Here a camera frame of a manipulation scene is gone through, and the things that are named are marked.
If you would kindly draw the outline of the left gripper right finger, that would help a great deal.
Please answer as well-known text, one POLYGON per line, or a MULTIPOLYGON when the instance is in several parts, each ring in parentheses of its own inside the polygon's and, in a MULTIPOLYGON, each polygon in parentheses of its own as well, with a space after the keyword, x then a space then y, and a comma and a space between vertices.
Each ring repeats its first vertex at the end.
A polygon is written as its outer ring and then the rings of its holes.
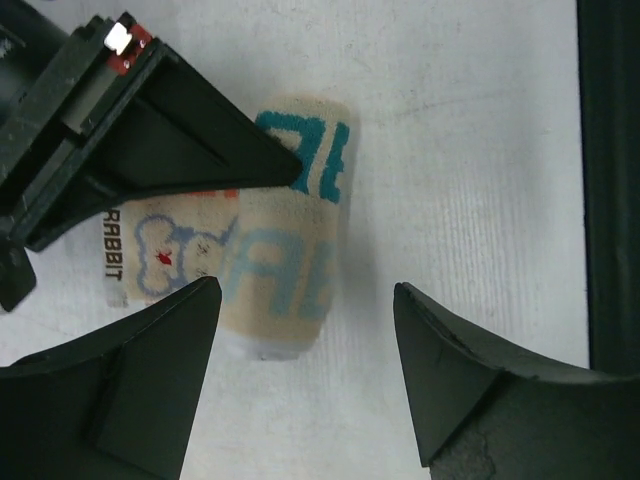
POLYGON ((395 286, 421 465, 434 479, 635 479, 639 379, 560 362, 395 286))

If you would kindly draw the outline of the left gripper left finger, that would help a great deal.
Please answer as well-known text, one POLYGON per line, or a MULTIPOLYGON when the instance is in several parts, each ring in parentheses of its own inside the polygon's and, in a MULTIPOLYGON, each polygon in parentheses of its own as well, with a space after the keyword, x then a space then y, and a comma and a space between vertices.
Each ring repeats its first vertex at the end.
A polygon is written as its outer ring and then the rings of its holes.
POLYGON ((5 479, 181 475, 221 306, 217 279, 1 370, 5 479))

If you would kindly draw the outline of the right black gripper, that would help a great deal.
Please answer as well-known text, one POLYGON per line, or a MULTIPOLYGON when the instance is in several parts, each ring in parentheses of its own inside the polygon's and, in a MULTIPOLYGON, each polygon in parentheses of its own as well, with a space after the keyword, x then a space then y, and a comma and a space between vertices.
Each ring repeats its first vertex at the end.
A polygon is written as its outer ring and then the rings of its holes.
POLYGON ((291 185, 301 161, 153 40, 79 127, 63 118, 105 64, 112 20, 66 35, 37 12, 1 15, 1 307, 35 288, 41 252, 117 197, 291 185))

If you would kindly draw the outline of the white rabbit print towel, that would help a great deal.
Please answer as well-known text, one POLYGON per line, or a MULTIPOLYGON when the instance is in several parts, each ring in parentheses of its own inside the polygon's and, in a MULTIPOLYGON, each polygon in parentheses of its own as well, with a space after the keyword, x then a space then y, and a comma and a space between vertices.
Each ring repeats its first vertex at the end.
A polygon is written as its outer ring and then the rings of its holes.
POLYGON ((286 187, 133 200, 103 217, 108 305, 152 304, 203 276, 222 289, 220 341, 237 356, 294 360, 331 308, 352 114, 308 95, 270 99, 256 124, 303 169, 286 187))

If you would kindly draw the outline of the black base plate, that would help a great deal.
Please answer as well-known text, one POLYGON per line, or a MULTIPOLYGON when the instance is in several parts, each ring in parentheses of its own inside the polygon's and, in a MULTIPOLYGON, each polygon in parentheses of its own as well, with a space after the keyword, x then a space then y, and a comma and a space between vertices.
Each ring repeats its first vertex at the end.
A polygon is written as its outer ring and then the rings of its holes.
POLYGON ((592 368, 639 371, 639 3, 580 1, 577 39, 592 368))

